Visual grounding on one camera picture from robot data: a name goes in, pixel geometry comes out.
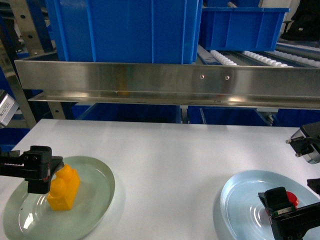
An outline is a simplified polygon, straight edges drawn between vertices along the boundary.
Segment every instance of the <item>metal frame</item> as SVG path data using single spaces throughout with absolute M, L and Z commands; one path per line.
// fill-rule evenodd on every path
M 30 56 L 53 51 L 41 6 L 37 0 L 9 0 Z M 54 119 L 66 119 L 60 102 L 48 102 Z
M 16 60 L 33 101 L 320 109 L 320 69 Z
M 23 114 L 25 120 L 15 120 L 10 122 L 8 127 L 14 128 L 33 128 L 36 125 L 35 117 L 32 113 L 32 110 L 29 106 L 28 100 L 25 96 L 25 93 L 19 82 L 19 78 L 15 72 L 13 66 L 13 61 L 15 58 L 16 52 L 5 43 L 0 40 L 0 67 L 6 77 L 10 88 L 15 96 L 17 103 L 19 104 L 20 110 Z

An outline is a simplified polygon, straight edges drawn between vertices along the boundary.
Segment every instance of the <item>metal rack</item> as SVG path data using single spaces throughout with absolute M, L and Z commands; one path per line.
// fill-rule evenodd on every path
M 320 68 L 59 61 L 27 1 L 9 2 L 31 53 L 15 61 L 22 88 L 43 90 L 29 101 L 48 102 L 56 119 L 61 102 L 82 101 L 320 109 Z

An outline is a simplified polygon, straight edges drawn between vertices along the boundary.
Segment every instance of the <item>white roller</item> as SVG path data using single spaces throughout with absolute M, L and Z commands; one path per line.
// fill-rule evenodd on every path
M 212 50 L 210 51 L 211 55 L 217 59 L 222 65 L 226 65 L 226 66 L 236 66 L 237 64 L 234 63 L 233 61 L 231 61 L 229 58 L 227 58 L 226 56 L 222 55 L 220 52 L 216 51 L 216 50 Z
M 308 59 L 308 58 L 305 58 L 305 57 L 302 57 L 302 56 L 292 55 L 292 54 L 288 54 L 288 53 L 281 52 L 281 51 L 272 51 L 270 53 L 273 54 L 273 55 L 276 55 L 276 56 L 280 56 L 282 58 L 286 58 L 286 59 L 290 59 L 290 60 L 296 61 L 298 63 L 308 64 L 310 66 L 313 66 L 313 67 L 316 67 L 316 68 L 320 68 L 320 61 L 315 61 L 313 59 Z
M 277 56 L 281 55 L 281 57 L 282 56 L 284 57 L 285 54 L 286 54 L 286 53 L 283 53 L 283 52 L 280 52 L 280 51 L 270 51 L 270 52 L 266 52 L 266 53 L 271 53 L 271 54 L 274 54 L 274 55 L 277 55 Z M 246 55 L 246 56 L 249 56 L 250 58 L 258 60 L 258 61 L 260 61 L 260 62 L 262 62 L 264 64 L 268 64 L 268 65 L 270 65 L 272 67 L 281 67 L 281 68 L 291 67 L 291 66 L 288 66 L 287 64 L 283 64 L 282 62 L 279 62 L 279 61 L 273 60 L 271 58 L 256 54 L 256 53 L 251 52 L 251 51 L 244 51 L 243 54 Z

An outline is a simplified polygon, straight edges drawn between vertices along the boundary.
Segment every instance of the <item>stainless steel shelf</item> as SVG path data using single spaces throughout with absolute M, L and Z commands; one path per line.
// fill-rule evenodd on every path
M 320 109 L 320 69 L 58 61 L 56 53 L 15 61 L 33 101 Z

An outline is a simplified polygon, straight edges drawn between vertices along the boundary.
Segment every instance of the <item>white tabletop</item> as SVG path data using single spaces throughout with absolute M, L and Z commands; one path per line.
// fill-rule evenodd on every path
M 222 240 L 216 202 L 234 174 L 267 170 L 304 186 L 320 177 L 320 164 L 296 158 L 285 143 L 296 130 L 43 119 L 15 149 L 49 146 L 54 156 L 94 157 L 111 168 L 114 199 L 85 239 Z M 0 177 L 2 216 L 21 181 Z M 2 221 L 0 239 L 6 239 Z

